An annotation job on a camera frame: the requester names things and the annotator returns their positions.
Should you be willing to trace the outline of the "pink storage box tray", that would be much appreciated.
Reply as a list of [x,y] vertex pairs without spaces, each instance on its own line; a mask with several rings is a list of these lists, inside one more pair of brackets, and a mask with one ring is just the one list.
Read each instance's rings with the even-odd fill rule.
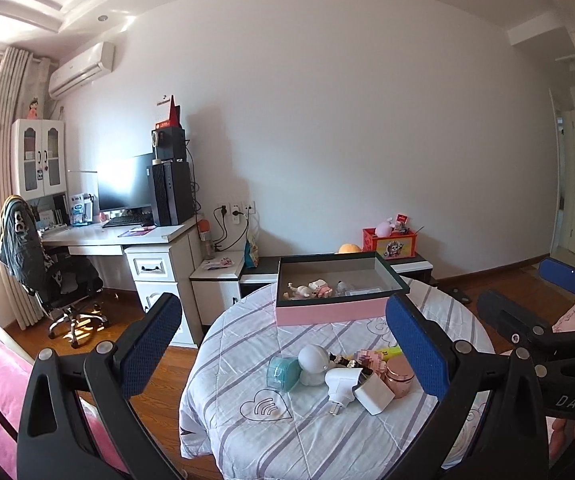
[[[378,294],[325,299],[286,300],[288,284],[324,280],[335,291],[338,281],[355,287],[381,287]],[[279,326],[342,323],[382,318],[391,296],[410,292],[409,285],[376,252],[284,257],[279,260],[276,321]]]

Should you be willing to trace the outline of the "black floor scale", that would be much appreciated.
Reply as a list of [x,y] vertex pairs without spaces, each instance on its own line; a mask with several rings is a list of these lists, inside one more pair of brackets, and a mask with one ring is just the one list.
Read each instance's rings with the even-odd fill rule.
[[452,296],[453,299],[461,302],[461,304],[465,304],[467,306],[472,302],[470,296],[458,287],[449,288],[447,292],[450,296]]

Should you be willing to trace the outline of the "black speaker box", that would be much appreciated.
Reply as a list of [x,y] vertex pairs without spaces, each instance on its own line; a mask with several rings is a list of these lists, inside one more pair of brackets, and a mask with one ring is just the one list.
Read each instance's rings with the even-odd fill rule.
[[184,162],[186,154],[186,132],[184,128],[157,128],[151,132],[153,158],[156,160],[176,160]]

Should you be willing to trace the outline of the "yellow highlighter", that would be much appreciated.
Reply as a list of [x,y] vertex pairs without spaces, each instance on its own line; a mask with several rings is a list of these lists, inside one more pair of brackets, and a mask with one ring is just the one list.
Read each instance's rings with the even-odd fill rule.
[[384,362],[387,362],[390,359],[393,359],[395,356],[401,356],[402,350],[399,347],[399,345],[396,344],[396,346],[394,346],[394,347],[387,347],[387,348],[382,348],[382,349],[376,350],[376,353],[381,357],[381,359]]

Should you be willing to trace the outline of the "red paper bag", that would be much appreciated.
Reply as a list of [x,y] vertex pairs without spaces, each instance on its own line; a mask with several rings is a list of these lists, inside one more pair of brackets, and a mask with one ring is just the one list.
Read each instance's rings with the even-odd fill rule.
[[155,122],[155,129],[180,127],[180,106],[174,96],[163,96],[156,106],[163,111],[163,118]]

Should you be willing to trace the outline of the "beige curtain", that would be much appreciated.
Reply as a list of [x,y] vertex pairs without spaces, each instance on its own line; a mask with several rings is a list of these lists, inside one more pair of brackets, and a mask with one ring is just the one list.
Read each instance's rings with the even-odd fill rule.
[[[7,47],[0,61],[0,212],[12,190],[12,124],[21,96],[22,83],[33,55],[30,51]],[[21,330],[35,325],[44,316],[22,287],[0,262],[0,276],[13,318]]]

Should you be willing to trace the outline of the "clear plastic case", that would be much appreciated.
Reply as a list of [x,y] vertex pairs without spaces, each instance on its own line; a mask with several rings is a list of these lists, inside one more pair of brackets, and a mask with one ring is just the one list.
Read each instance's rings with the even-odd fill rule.
[[345,281],[338,281],[335,292],[338,297],[349,297],[378,294],[379,292],[383,292],[383,289],[381,287],[355,287]]

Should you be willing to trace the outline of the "pink plush toy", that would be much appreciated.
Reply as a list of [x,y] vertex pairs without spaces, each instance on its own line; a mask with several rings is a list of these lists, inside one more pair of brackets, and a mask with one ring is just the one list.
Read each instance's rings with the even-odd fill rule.
[[388,238],[393,235],[395,232],[396,223],[392,218],[388,218],[387,220],[380,222],[374,228],[374,235],[379,238]]

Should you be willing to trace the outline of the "low black white cabinet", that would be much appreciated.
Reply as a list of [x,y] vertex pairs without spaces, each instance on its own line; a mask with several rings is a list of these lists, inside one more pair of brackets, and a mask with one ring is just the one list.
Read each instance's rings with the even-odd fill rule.
[[278,278],[279,257],[262,257],[253,269],[246,269],[243,252],[226,252],[230,266],[216,268],[218,259],[205,260],[190,275],[201,323],[212,325],[230,306],[254,290],[274,284]]

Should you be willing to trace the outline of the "white plug night light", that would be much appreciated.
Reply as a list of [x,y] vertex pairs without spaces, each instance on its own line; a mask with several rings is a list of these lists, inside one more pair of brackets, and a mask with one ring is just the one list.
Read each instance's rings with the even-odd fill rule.
[[360,382],[361,368],[338,367],[328,370],[325,374],[327,396],[329,397],[331,415],[337,415],[355,400],[353,389]]

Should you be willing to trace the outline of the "black hair clip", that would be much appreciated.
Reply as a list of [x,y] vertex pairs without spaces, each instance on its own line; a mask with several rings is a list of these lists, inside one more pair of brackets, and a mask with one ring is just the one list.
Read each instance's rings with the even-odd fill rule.
[[368,379],[373,374],[370,367],[361,364],[352,356],[346,358],[340,354],[330,353],[329,358],[330,366],[327,369],[329,372],[331,370],[358,370],[360,380]]

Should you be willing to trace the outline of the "blue snack bag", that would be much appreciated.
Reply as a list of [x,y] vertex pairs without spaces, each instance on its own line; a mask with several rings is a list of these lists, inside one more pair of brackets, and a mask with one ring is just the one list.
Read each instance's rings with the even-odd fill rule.
[[244,264],[246,269],[256,269],[260,263],[258,246],[254,240],[247,240],[244,248]]

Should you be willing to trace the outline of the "black keyboard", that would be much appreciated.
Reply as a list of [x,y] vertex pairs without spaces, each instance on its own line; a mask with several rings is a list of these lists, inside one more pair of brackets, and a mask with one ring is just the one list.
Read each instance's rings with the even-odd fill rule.
[[127,214],[116,216],[103,223],[103,229],[122,228],[123,226],[153,226],[152,214]]

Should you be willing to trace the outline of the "black computer monitor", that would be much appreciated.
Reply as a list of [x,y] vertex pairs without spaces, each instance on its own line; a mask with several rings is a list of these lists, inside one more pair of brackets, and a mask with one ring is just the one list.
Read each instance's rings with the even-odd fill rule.
[[101,211],[151,206],[149,174],[152,154],[113,159],[98,171],[98,201]]

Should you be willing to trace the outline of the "white glass door cabinet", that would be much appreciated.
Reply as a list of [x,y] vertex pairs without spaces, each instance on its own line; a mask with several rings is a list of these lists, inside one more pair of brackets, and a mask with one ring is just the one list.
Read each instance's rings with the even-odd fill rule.
[[12,125],[13,192],[37,200],[66,192],[65,124],[18,119]]

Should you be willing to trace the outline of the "white computer desk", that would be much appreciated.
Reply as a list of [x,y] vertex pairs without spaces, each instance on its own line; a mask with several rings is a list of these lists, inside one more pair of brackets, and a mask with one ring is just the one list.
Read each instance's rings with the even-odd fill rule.
[[165,292],[181,301],[182,321],[172,345],[196,349],[203,340],[201,318],[190,276],[201,262],[196,220],[180,226],[155,226],[132,236],[125,228],[63,228],[42,236],[45,246],[64,247],[74,256],[120,257],[127,264],[144,311]]

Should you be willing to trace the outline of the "rose gold round jar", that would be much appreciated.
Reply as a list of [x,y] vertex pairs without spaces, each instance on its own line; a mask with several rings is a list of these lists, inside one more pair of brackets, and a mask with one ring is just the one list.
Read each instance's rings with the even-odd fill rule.
[[409,393],[413,380],[414,372],[403,356],[397,356],[387,362],[385,384],[396,399],[403,398]]

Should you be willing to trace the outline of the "orange cap bottle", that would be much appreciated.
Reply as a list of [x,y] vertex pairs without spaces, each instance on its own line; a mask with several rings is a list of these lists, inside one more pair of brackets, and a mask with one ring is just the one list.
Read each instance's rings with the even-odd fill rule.
[[205,260],[211,259],[215,255],[215,248],[210,234],[210,222],[206,219],[201,219],[198,222],[199,239],[202,247],[203,258]]

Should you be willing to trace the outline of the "pink block toy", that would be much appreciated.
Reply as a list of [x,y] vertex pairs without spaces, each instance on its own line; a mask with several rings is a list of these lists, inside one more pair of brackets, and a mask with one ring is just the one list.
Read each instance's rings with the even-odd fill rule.
[[372,370],[376,375],[383,376],[386,373],[387,363],[382,351],[360,350],[356,353],[355,360],[362,367]]

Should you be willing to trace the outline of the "striped white tablecloth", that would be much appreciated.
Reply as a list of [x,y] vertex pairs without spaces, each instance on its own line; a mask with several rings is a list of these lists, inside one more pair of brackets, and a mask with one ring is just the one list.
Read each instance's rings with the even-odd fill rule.
[[394,346],[384,318],[278,326],[277,287],[252,292],[208,330],[179,404],[180,454],[214,457],[226,479],[380,479],[431,415],[418,382],[377,415],[351,402],[330,412],[326,386],[267,385],[274,358],[306,344],[333,354]]

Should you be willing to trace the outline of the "white round snail lamp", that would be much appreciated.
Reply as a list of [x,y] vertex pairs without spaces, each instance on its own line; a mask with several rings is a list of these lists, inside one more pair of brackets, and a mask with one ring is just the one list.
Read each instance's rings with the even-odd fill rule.
[[307,344],[297,356],[298,365],[301,367],[299,381],[302,385],[320,386],[325,382],[325,374],[330,370],[330,353],[316,344]]

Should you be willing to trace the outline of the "white air conditioner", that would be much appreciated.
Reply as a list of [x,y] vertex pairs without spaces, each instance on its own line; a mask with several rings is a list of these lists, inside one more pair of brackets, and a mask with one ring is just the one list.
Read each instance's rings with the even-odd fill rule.
[[76,55],[51,74],[48,84],[50,98],[55,101],[61,99],[84,84],[112,73],[114,56],[114,44],[106,41]]

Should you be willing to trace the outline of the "white charger cube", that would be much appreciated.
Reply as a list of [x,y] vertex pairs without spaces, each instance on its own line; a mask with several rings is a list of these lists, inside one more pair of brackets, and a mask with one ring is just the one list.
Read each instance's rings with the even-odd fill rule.
[[370,415],[381,414],[395,399],[394,392],[372,370],[359,375],[353,394]]

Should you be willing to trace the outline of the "red toy crate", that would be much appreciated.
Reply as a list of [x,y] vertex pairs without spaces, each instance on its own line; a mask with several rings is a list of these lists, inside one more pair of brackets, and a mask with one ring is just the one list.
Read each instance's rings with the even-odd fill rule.
[[393,232],[390,236],[380,237],[375,234],[374,228],[362,230],[362,250],[364,252],[377,252],[385,260],[412,258],[417,253],[417,233]]

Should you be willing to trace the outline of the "black computer tower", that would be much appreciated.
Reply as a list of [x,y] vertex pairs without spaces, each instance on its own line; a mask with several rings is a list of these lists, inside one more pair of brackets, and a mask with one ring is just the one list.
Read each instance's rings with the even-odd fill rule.
[[157,226],[180,226],[194,214],[188,162],[164,160],[150,168],[151,208]]

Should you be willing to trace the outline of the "white wall power sockets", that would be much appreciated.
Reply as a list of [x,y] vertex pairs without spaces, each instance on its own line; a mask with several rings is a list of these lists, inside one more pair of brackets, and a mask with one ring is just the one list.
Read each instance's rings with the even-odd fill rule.
[[254,200],[249,200],[242,203],[221,204],[215,209],[215,214],[219,220],[238,226],[255,216],[256,203]]

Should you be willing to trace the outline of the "black office chair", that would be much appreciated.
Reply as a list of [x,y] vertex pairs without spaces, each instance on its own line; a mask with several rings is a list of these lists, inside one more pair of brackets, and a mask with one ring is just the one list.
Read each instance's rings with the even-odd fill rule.
[[98,304],[91,312],[80,307],[103,290],[97,269],[85,256],[46,249],[32,207],[18,195],[9,196],[0,211],[0,262],[26,294],[37,300],[44,315],[59,315],[49,326],[49,338],[56,336],[59,326],[66,325],[70,345],[77,349],[80,325],[91,321],[102,327],[109,325]]

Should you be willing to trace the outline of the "small doll figurine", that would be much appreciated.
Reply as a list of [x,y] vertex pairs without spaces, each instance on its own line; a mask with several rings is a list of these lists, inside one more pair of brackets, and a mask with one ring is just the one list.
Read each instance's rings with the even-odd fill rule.
[[27,115],[26,115],[27,119],[36,120],[39,118],[38,106],[39,106],[39,101],[37,98],[32,99],[30,101],[30,105],[28,106],[28,111],[27,111]]

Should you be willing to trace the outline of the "orange octopus plush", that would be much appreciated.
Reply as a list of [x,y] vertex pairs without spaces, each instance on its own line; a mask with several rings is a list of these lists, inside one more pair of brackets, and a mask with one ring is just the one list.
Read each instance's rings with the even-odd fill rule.
[[357,252],[362,252],[362,249],[356,244],[346,243],[338,248],[338,254],[357,254]]

